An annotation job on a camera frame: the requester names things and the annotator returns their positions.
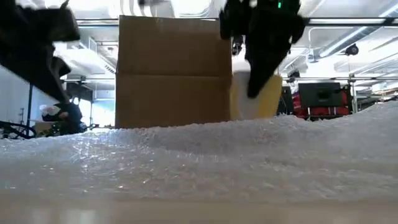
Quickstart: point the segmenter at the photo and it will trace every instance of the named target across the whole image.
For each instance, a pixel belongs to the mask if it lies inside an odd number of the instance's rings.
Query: bubble wrap
[[[0,141],[8,194],[237,202],[398,199],[398,103],[344,118]]]

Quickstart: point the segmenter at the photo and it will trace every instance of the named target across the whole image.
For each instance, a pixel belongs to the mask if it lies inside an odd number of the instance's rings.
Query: ceiling
[[[54,7],[63,2],[63,0],[20,1],[23,4],[33,3],[38,7]],[[170,0],[154,7],[140,9],[137,0],[70,0],[70,7],[77,19],[115,19],[119,14],[217,17],[223,4],[224,0]],[[398,17],[398,0],[302,0],[300,13],[306,17],[378,17],[383,16],[388,9],[392,9],[388,16]],[[362,28],[307,27],[302,39],[292,47],[291,54],[280,65],[279,72],[287,75],[292,70],[299,70],[302,77],[347,77],[349,73],[357,76],[396,75],[398,55],[395,54],[398,53],[398,41],[396,41],[398,29],[382,27],[370,30],[371,32],[365,29],[358,32],[360,38],[357,35],[354,39],[351,38],[344,44],[336,46],[339,40],[343,40],[358,29]],[[65,50],[60,51],[60,54],[64,55],[66,61],[73,67],[71,76],[114,77],[109,67],[116,68],[118,33],[117,27],[82,28],[81,43],[69,44]],[[342,50],[353,43],[359,47],[358,55],[352,57],[340,55]],[[311,63],[308,59],[308,55],[320,56],[322,54],[317,63]],[[242,57],[234,58],[233,62],[244,64]],[[373,84],[375,82],[359,82],[359,86],[364,89]],[[114,86],[101,83],[96,86],[96,89],[110,90],[114,89]]]

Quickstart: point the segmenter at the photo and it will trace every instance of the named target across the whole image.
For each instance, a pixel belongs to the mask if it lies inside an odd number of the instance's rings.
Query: red machine
[[[302,103],[303,96],[300,95],[300,90],[298,90],[292,94],[294,115],[303,119],[317,120],[333,119],[351,114],[352,106],[349,86],[344,86],[338,95],[342,98],[341,106],[305,107]]]

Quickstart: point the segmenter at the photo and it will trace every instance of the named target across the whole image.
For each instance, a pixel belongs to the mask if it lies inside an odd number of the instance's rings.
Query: white wall
[[[30,118],[41,119],[39,106],[54,103],[56,103],[54,99],[34,87]],[[18,114],[21,113],[21,108],[24,108],[24,122],[26,123],[28,104],[29,84],[0,65],[0,120],[19,123],[21,118]]]
[[[21,108],[27,121],[29,84],[0,65],[0,120],[19,123]]]

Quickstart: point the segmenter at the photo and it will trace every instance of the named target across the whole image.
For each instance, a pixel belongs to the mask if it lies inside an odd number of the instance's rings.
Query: black equipment
[[[287,75],[289,78],[300,78],[300,72],[298,70],[294,70],[292,73]]]
[[[238,35],[232,39],[232,55],[237,56],[242,51],[243,36]]]
[[[340,83],[299,83],[302,108],[339,107],[343,105]]]
[[[67,83],[67,94],[69,98],[78,98],[80,100],[93,101],[93,90],[87,88],[83,81],[78,81],[78,83]]]
[[[282,94],[279,99],[277,115],[291,115],[294,112],[292,90],[289,86],[282,87]]]
[[[138,0],[138,5],[141,7],[146,6],[146,5],[154,6],[154,5],[163,3],[163,2],[165,2],[165,1],[164,0]]]
[[[297,14],[300,0],[257,0],[255,7],[250,2],[227,0],[220,12],[220,34],[224,40],[245,36],[245,59],[251,67],[248,97],[255,98],[303,36],[305,21]]]
[[[55,137],[55,136],[63,136],[67,134],[78,134],[78,133],[84,133],[88,130],[93,130],[95,128],[99,128],[98,124],[92,124],[90,126],[87,126],[85,123],[81,122],[79,124],[79,130],[78,132],[71,133],[69,129],[69,124],[65,121],[58,121],[54,123],[49,130],[42,131],[41,133],[37,134],[38,138],[41,137]]]
[[[55,115],[42,116],[43,121],[58,122],[62,135],[64,134],[77,134],[81,133],[81,114],[80,108],[74,103],[57,103],[54,106],[60,108],[60,111]],[[67,118],[60,118],[60,114],[68,113]]]
[[[0,121],[0,139],[31,139],[36,137],[34,128],[24,124]]]
[[[80,39],[65,1],[60,9],[31,9],[15,0],[0,1],[0,64],[58,101],[67,100],[60,77],[68,65],[54,57],[53,42]]]
[[[359,53],[359,48],[356,46],[356,44],[353,44],[345,50],[345,55],[357,55]]]

